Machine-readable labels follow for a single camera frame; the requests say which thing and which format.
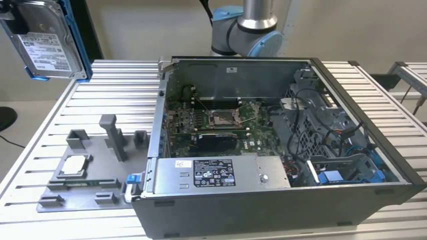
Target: green circuit board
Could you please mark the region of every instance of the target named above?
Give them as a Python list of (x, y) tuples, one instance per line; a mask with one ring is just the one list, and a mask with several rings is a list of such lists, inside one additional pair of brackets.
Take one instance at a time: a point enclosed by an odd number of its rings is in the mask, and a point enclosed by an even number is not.
[[(193, 109), (191, 104), (168, 104), (171, 157), (280, 156), (280, 139), (269, 120), (267, 106), (243, 101), (235, 109)], [(235, 148), (225, 151), (199, 151), (201, 134), (235, 134)]]

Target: floor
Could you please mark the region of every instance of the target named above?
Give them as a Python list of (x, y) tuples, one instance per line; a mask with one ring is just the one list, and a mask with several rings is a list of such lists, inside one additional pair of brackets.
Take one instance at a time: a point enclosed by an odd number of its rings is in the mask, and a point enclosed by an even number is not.
[[(10, 142), (22, 146), (29, 142), (41, 122), (44, 121), (56, 101), (8, 101), (0, 106), (10, 107), (17, 112), (17, 120), (13, 125), (0, 132)], [(9, 168), (22, 152), (22, 148), (13, 146), (0, 139), (0, 181), (5, 177)]]

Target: motherboard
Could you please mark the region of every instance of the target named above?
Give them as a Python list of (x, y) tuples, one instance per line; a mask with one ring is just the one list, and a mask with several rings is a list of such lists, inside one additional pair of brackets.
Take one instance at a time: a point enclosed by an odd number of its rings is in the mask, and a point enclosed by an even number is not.
[(192, 98), (167, 106), (171, 157), (281, 156), (284, 150), (263, 101)]

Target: white sticker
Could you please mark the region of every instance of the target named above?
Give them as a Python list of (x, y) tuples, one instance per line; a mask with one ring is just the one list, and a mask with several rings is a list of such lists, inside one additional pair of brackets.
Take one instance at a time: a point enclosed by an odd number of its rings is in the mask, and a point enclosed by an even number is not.
[(69, 72), (70, 67), (56, 34), (28, 32), (17, 35), (37, 70)]
[(225, 72), (229, 73), (236, 73), (237, 72), (237, 68), (236, 67), (227, 67)]
[(175, 168), (191, 168), (192, 167), (191, 160), (176, 160), (175, 161)]

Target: black cable on floor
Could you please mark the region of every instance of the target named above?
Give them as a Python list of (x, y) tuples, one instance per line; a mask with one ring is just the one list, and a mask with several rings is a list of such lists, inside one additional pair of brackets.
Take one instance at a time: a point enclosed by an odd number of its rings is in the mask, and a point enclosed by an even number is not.
[(17, 146), (17, 147), (20, 147), (22, 149), (25, 148), (22, 145), (18, 145), (17, 143), (6, 140), (6, 138), (4, 136), (1, 136), (1, 135), (0, 135), (0, 139), (2, 139), (8, 144), (12, 144), (12, 145), (14, 145), (14, 146)]

